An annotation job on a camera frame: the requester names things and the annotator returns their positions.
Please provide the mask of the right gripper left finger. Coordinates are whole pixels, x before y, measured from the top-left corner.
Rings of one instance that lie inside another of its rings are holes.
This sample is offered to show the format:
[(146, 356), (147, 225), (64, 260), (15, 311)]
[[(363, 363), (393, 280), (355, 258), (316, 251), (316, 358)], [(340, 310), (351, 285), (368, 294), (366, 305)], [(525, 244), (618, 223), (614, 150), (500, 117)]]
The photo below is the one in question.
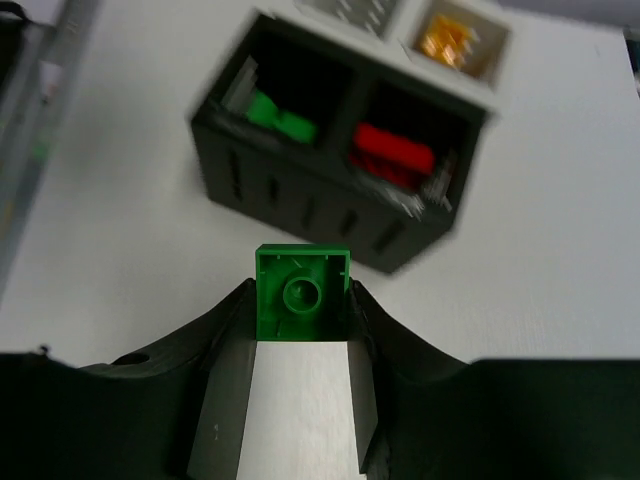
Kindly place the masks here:
[(110, 364), (1, 357), (5, 479), (233, 479), (256, 354), (256, 285)]

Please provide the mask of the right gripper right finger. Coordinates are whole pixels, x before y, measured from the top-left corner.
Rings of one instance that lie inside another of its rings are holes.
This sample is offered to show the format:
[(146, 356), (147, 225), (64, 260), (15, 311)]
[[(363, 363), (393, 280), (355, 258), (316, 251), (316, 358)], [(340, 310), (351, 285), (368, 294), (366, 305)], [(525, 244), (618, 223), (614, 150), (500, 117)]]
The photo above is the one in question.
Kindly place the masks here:
[(347, 296), (359, 471), (369, 479), (635, 479), (633, 359), (462, 362)]

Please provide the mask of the dark green lego brick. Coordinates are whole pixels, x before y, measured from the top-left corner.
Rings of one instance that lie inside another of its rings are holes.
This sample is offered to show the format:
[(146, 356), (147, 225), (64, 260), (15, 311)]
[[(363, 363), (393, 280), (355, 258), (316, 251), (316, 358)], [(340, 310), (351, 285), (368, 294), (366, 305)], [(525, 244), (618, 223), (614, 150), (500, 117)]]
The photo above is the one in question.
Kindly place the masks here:
[(255, 252), (256, 338), (344, 341), (350, 265), (344, 246), (261, 245)]

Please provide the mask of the red arched lego brick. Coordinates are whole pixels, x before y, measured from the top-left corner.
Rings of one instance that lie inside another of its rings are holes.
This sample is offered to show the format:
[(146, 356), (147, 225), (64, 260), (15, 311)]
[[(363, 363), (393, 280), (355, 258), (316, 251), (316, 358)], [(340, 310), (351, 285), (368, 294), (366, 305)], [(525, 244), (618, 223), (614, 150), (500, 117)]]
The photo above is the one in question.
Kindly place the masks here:
[(412, 192), (420, 189), (436, 163), (429, 146), (368, 123), (357, 126), (349, 160), (360, 170)]

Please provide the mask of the green square lego brick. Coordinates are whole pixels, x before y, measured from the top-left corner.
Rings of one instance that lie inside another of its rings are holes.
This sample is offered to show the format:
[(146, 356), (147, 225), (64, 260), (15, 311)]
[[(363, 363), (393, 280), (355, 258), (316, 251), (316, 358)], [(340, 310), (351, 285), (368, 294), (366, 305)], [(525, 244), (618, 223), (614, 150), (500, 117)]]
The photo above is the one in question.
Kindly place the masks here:
[(280, 111), (274, 128), (299, 143), (312, 144), (316, 138), (317, 125), (293, 112)]

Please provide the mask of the yellow flower lego piece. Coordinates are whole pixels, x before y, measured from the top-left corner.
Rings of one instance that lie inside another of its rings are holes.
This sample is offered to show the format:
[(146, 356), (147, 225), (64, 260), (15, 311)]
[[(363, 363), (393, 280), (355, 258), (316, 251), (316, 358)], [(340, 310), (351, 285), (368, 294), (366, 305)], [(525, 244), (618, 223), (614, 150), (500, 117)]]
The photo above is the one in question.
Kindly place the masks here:
[(436, 14), (420, 35), (418, 49), (442, 65), (461, 70), (478, 41), (475, 29), (450, 16)]

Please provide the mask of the black slotted container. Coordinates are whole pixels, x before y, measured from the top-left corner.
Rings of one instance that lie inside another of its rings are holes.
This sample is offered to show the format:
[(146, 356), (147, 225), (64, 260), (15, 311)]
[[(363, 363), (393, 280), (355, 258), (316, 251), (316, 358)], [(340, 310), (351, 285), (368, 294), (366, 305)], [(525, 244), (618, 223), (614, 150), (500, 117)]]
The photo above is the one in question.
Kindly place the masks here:
[[(312, 144), (251, 123), (254, 93), (314, 122)], [(393, 273), (455, 223), (487, 112), (290, 22), (255, 11), (190, 126), (208, 197), (313, 243), (348, 246)], [(417, 192), (349, 160), (360, 123), (429, 146), (434, 172)]]

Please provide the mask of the white slotted container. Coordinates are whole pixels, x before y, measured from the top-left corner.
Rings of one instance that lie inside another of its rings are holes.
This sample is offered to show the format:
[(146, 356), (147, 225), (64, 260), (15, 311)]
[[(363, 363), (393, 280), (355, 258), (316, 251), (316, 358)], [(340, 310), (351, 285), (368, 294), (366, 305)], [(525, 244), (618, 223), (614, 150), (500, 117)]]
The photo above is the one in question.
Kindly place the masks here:
[(494, 1), (296, 1), (304, 15), (396, 40), (409, 59), (438, 64), (496, 92), (513, 46), (513, 18)]

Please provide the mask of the aluminium table frame rail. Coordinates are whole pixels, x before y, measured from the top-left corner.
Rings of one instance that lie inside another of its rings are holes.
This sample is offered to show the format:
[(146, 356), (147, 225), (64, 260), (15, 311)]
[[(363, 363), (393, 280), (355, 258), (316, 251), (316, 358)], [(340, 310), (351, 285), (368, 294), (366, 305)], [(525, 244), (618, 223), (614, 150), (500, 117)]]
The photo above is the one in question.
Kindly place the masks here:
[(1, 3), (1, 288), (56, 143), (100, 1)]

